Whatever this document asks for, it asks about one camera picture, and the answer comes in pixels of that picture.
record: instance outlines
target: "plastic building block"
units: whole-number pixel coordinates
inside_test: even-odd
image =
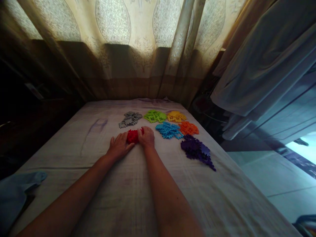
[[[160,132],[163,138],[171,139],[173,137],[177,139],[183,138],[183,134],[179,131],[180,127],[175,124],[170,124],[168,122],[163,122],[156,126],[156,130]]]
[[[198,128],[193,124],[188,121],[183,121],[179,123],[180,126],[180,131],[184,134],[190,134],[193,136],[193,134],[199,134]]]
[[[129,130],[127,134],[127,143],[138,143],[138,131],[137,130]]]
[[[183,138],[184,141],[181,142],[181,149],[185,151],[186,156],[189,159],[199,160],[210,167],[212,170],[216,171],[211,160],[209,148],[189,134],[185,135]]]
[[[129,111],[124,114],[125,118],[118,124],[119,128],[134,126],[143,116],[140,113]]]
[[[183,120],[186,120],[187,117],[183,113],[180,113],[179,111],[171,111],[170,113],[167,114],[167,119],[170,122],[182,122]]]
[[[148,120],[150,123],[162,123],[167,119],[167,115],[156,110],[149,110],[147,114],[144,115],[144,119]]]

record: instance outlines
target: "orange toy pieces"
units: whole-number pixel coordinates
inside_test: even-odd
[[[190,134],[193,136],[193,134],[199,134],[198,128],[193,123],[189,123],[188,121],[179,123],[179,127],[180,132],[182,132],[184,135]]]
[[[182,122],[183,120],[186,120],[187,117],[183,113],[180,113],[179,111],[171,111],[170,113],[167,114],[167,119],[170,122]]]

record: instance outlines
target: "person's right hand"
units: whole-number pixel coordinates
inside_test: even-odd
[[[150,127],[142,127],[144,134],[138,129],[138,140],[141,146],[145,149],[148,147],[155,148],[155,136],[154,132]]]

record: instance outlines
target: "white bed sheet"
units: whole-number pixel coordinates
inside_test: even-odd
[[[186,158],[180,140],[163,139],[155,126],[140,119],[133,127],[119,129],[128,111],[178,110],[197,125],[195,135],[211,150],[217,172]],[[18,219],[14,236],[73,184],[104,155],[110,139],[120,132],[149,126],[156,149],[187,198],[207,236],[300,236],[237,164],[180,104],[137,99],[98,101],[80,109],[18,173],[45,171],[36,198]],[[148,173],[140,145],[110,170],[72,232],[73,236],[156,236],[157,225]]]

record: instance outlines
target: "patterned curtain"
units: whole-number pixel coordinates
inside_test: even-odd
[[[5,0],[1,54],[85,101],[188,106],[245,0]]]

